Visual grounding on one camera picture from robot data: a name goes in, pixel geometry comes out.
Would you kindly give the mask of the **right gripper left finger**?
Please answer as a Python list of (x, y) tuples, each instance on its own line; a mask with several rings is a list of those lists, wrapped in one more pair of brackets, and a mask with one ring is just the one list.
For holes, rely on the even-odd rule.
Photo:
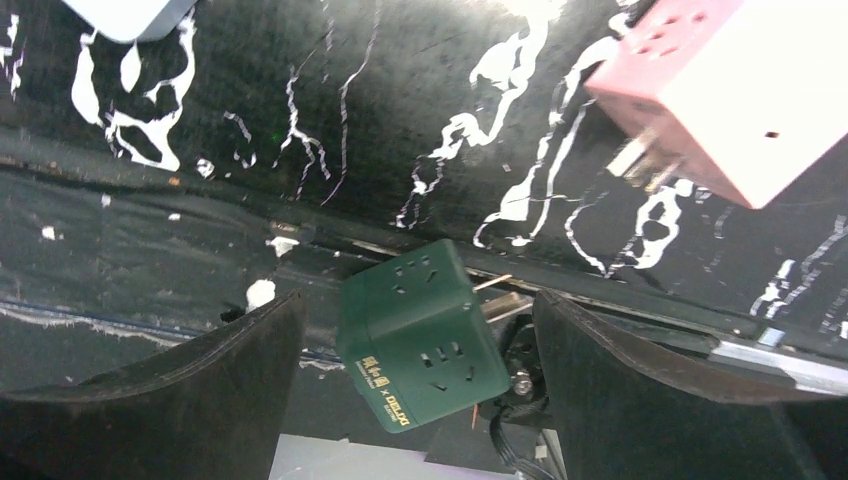
[(1, 396), (5, 479), (265, 479), (302, 351), (292, 292), (74, 386)]

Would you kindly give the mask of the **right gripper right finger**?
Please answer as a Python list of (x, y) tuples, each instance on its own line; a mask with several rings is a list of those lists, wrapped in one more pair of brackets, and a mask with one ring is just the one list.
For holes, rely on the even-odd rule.
[(533, 322), (571, 479), (843, 479), (847, 401), (740, 376), (542, 291)]

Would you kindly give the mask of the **green cube socket adapter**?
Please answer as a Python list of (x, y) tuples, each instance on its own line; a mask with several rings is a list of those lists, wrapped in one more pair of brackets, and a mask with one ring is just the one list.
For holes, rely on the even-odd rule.
[(486, 302), (481, 289), (447, 239), (342, 283), (336, 352), (384, 430), (406, 432), (508, 391), (491, 326), (532, 300)]

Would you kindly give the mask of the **pink cube socket adapter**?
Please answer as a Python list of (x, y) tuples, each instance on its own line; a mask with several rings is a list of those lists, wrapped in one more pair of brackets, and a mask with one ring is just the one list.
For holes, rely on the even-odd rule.
[(847, 5), (658, 1), (585, 87), (627, 136), (611, 175), (647, 192), (684, 179), (761, 209), (847, 153)]

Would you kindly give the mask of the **blue power strip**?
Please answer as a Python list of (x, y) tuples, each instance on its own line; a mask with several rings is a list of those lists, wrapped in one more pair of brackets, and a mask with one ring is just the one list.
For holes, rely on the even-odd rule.
[(105, 38), (121, 44), (155, 41), (173, 31), (197, 0), (63, 0)]

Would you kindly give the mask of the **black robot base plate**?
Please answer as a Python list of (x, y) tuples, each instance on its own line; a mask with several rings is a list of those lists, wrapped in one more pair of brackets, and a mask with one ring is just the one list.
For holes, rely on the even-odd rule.
[(331, 364), (338, 285), (380, 245), (321, 218), (317, 242), (277, 255), (299, 211), (263, 214), (226, 188), (1, 133), (1, 388), (73, 385), (221, 326), (261, 278), (306, 296), (295, 399), (353, 394)]

